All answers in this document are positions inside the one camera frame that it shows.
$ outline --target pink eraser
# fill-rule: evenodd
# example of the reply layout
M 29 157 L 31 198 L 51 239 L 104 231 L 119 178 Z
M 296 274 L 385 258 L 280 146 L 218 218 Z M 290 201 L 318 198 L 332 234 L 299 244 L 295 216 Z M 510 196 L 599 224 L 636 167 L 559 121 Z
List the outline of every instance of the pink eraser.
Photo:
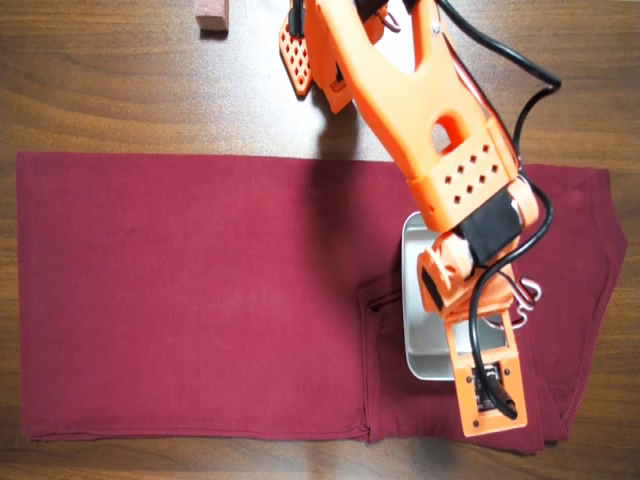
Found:
M 229 0 L 196 0 L 195 14 L 201 30 L 229 30 Z

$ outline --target maroon cloth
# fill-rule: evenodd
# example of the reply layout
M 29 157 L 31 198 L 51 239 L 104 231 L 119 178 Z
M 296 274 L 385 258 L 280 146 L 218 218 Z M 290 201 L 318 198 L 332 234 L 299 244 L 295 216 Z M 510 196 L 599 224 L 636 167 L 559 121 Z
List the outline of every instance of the maroon cloth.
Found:
M 19 154 L 24 434 L 565 439 L 627 242 L 607 171 L 528 171 L 556 208 L 516 265 L 544 288 L 517 333 L 530 421 L 465 439 L 453 384 L 406 365 L 395 165 Z

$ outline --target black wire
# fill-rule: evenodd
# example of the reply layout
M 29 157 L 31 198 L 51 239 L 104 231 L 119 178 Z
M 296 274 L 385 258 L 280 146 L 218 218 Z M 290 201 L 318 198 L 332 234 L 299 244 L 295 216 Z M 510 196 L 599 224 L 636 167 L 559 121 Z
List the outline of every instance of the black wire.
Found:
M 521 53 L 516 52 L 511 47 L 507 47 L 506 45 L 480 32 L 473 25 L 467 22 L 467 20 L 462 15 L 460 15 L 455 8 L 453 8 L 448 0 L 437 0 L 437 2 L 442 10 L 451 19 L 451 21 L 472 40 L 479 43 L 486 49 L 491 50 L 492 52 L 497 53 L 498 55 L 513 62 L 530 75 L 536 77 L 538 80 L 556 86 L 556 88 L 560 88 L 561 81 L 558 77 L 547 72 L 542 67 L 539 67 L 531 60 L 523 56 Z
M 513 129 L 513 146 L 518 152 L 518 156 L 520 156 L 520 135 L 522 134 L 522 128 L 524 127 L 524 121 L 527 119 L 527 115 L 531 109 L 533 109 L 534 105 L 542 100 L 544 97 L 548 97 L 549 95 L 554 94 L 558 91 L 560 87 L 556 87 L 555 85 L 549 85 L 544 87 L 538 93 L 536 93 L 533 97 L 529 99 L 529 101 L 525 104 L 518 115 L 518 120 L 516 121 L 516 126 Z
M 471 303 L 469 305 L 469 341 L 471 343 L 471 354 L 473 355 L 473 361 L 475 363 L 476 377 L 480 381 L 482 389 L 485 391 L 487 397 L 489 397 L 489 400 L 491 400 L 493 405 L 503 415 L 512 420 L 517 418 L 517 411 L 507 402 L 503 402 L 502 399 L 498 397 L 493 388 L 491 388 L 491 386 L 489 385 L 489 379 L 487 378 L 487 373 L 484 368 L 484 362 L 482 361 L 482 351 L 478 334 L 478 305 L 480 303 L 482 290 L 489 282 L 491 277 L 493 277 L 493 275 L 498 273 L 506 265 L 516 261 L 522 255 L 531 250 L 542 239 L 542 237 L 546 235 L 546 233 L 549 231 L 549 228 L 551 227 L 551 223 L 553 222 L 553 205 L 551 204 L 551 200 L 536 184 L 531 181 L 529 183 L 531 185 L 533 193 L 540 199 L 543 206 L 545 207 L 544 221 L 542 222 L 538 230 L 536 230 L 536 232 L 525 243 L 520 245 L 520 247 L 518 247 L 513 252 L 502 257 L 482 273 L 473 288 L 473 293 L 471 294 Z
M 467 22 L 467 20 L 465 20 L 465 18 L 462 17 L 453 8 L 453 6 L 451 6 L 451 4 L 447 0 L 437 0 L 437 2 L 438 2 L 438 5 L 442 8 L 442 10 L 447 14 L 447 16 L 453 21 L 453 23 L 458 28 L 460 28 L 460 30 L 462 30 L 466 35 L 468 35 L 472 40 L 476 41 L 477 43 L 484 46 L 488 50 L 506 58 L 507 60 L 511 61 L 512 63 L 516 64 L 517 66 L 525 70 L 530 75 L 548 84 L 538 93 L 536 93 L 533 97 L 531 97 L 529 101 L 525 104 L 522 111 L 520 112 L 520 115 L 518 116 L 518 120 L 516 121 L 516 126 L 514 128 L 512 142 L 513 142 L 513 146 L 516 151 L 516 154 L 518 155 L 521 174 L 526 178 L 526 174 L 524 173 L 524 164 L 521 161 L 521 154 L 520 154 L 520 136 L 522 134 L 522 129 L 524 127 L 525 120 L 529 112 L 535 106 L 535 104 L 538 103 L 540 100 L 542 100 L 544 97 L 547 97 L 555 93 L 557 90 L 559 90 L 560 87 L 562 86 L 562 82 L 555 75 L 552 75 L 551 73 L 542 69 L 541 67 L 533 63 L 531 60 L 524 57 L 522 54 L 516 52 L 510 47 L 507 47 L 506 45 L 503 45 L 497 40 L 492 39 L 488 35 L 478 31 L 473 25 Z M 476 80 L 473 78 L 473 75 L 471 75 L 471 73 L 468 71 L 468 69 L 462 62 L 462 60 L 457 56 L 457 54 L 455 54 L 455 52 L 454 52 L 454 55 L 458 60 L 458 62 L 462 65 L 462 67 L 465 68 L 466 73 L 469 75 L 472 81 L 476 84 L 478 90 L 480 91 L 480 94 L 485 99 L 487 99 L 486 95 L 484 94 L 484 92 L 482 91 L 482 89 L 480 88 Z M 488 101 L 488 99 L 487 99 L 487 103 L 491 108 L 493 108 L 493 106 Z M 502 121 L 500 116 L 497 113 L 496 115 L 498 116 L 500 123 L 504 126 L 504 122 Z M 484 362 L 482 360 L 482 350 L 480 347 L 480 340 L 479 340 L 479 333 L 478 333 L 478 306 L 480 302 L 480 296 L 482 295 L 482 290 L 484 289 L 485 285 L 489 282 L 489 280 L 491 280 L 491 278 L 496 273 L 499 273 L 500 270 L 504 268 L 506 265 L 509 265 L 510 263 L 520 258 L 522 255 L 527 253 L 529 250 L 531 250 L 546 235 L 546 233 L 549 231 L 549 228 L 551 227 L 551 223 L 553 222 L 553 205 L 551 204 L 551 200 L 537 185 L 531 182 L 528 178 L 526 179 L 526 181 L 529 182 L 534 194 L 540 199 L 543 206 L 545 207 L 544 220 L 540 225 L 540 227 L 538 228 L 538 230 L 536 230 L 536 232 L 529 238 L 529 240 L 521 244 L 518 248 L 516 248 L 511 253 L 502 257 L 500 260 L 498 260 L 496 263 L 494 263 L 491 267 L 487 268 L 482 273 L 482 275 L 478 278 L 478 281 L 474 285 L 474 288 L 471 294 L 471 302 L 469 306 L 469 340 L 471 343 L 471 353 L 473 355 L 473 360 L 475 364 L 475 375 L 480 381 L 481 388 L 485 391 L 489 400 L 491 400 L 493 405 L 503 415 L 505 415 L 510 419 L 516 419 L 518 417 L 518 413 L 515 409 L 515 405 L 513 405 L 512 402 L 503 401 L 503 399 L 501 399 L 497 395 L 497 393 L 489 383 L 489 379 L 487 377 L 487 373 L 484 368 Z

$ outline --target metal tray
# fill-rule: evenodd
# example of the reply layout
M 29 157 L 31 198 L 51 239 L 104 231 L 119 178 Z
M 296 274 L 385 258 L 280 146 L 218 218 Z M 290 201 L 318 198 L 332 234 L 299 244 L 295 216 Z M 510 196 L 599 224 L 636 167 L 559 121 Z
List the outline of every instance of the metal tray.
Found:
M 421 380 L 453 381 L 449 345 L 444 322 L 435 313 L 422 308 L 420 287 L 416 273 L 418 255 L 430 247 L 437 235 L 427 229 L 419 212 L 407 218 L 402 229 L 402 303 L 404 339 L 407 363 L 411 372 Z M 487 320 L 500 324 L 500 318 Z M 478 322 L 482 350 L 504 346 L 502 330 Z M 471 352 L 468 322 L 455 327 L 458 354 Z

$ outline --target wooden table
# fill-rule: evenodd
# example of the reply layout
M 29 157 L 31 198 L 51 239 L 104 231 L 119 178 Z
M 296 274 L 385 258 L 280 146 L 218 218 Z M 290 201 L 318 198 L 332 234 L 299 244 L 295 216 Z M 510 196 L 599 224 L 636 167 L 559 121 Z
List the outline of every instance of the wooden table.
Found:
M 640 4 L 453 2 L 480 29 L 564 80 L 531 115 L 530 163 L 607 167 L 629 238 L 622 277 L 569 441 L 519 457 L 436 439 L 230 439 L 29 444 L 20 434 L 15 155 L 19 150 L 389 156 L 355 108 L 295 98 L 277 32 L 287 0 L 231 0 L 228 35 L 200 34 L 192 2 L 0 3 L 0 476 L 2 478 L 638 478 L 640 476 Z M 410 24 L 380 49 L 411 68 Z M 537 84 L 452 29 L 508 125 Z

